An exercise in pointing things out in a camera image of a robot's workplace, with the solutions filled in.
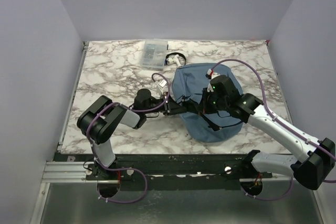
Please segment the blue student backpack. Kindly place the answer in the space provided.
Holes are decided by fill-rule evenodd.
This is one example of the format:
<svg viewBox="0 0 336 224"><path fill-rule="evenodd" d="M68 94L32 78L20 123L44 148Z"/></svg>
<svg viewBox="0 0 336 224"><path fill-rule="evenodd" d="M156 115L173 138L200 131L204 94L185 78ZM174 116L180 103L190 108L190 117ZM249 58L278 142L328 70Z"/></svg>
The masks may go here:
<svg viewBox="0 0 336 224"><path fill-rule="evenodd" d="M243 122L233 118L226 111L213 114L198 112L196 106L202 99L202 91L209 85L206 78L213 63L192 63L176 69L171 86L171 95L178 105L187 107L180 114L189 135L197 141L216 143L228 140L238 134Z"/></svg>

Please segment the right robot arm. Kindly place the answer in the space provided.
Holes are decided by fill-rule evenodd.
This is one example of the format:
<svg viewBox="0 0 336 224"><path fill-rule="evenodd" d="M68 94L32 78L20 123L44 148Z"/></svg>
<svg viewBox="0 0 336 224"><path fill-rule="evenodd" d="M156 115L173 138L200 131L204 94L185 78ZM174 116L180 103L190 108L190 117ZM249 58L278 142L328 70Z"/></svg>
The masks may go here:
<svg viewBox="0 0 336 224"><path fill-rule="evenodd" d="M335 166L335 143L304 133L266 107L253 94L240 94L226 75L206 74L208 87L203 89L200 105L205 114L226 111L230 116L250 124L280 143L290 155L251 151L241 165L249 178L260 173L293 177L307 189L317 190Z"/></svg>

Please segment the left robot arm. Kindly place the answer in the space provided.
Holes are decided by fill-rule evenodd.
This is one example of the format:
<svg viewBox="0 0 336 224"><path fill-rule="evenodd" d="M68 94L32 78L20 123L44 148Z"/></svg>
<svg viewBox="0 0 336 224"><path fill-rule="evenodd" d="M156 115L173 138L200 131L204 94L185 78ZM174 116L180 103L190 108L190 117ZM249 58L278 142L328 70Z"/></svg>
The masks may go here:
<svg viewBox="0 0 336 224"><path fill-rule="evenodd" d="M104 179L112 179L120 170L114 164L116 155L110 143L118 125L123 124L137 130L146 122L150 113L176 115L186 111L187 109L175 102L168 92L156 99L150 90L140 89L131 108L113 102L105 95L100 96L79 116L77 128L90 143L98 173Z"/></svg>

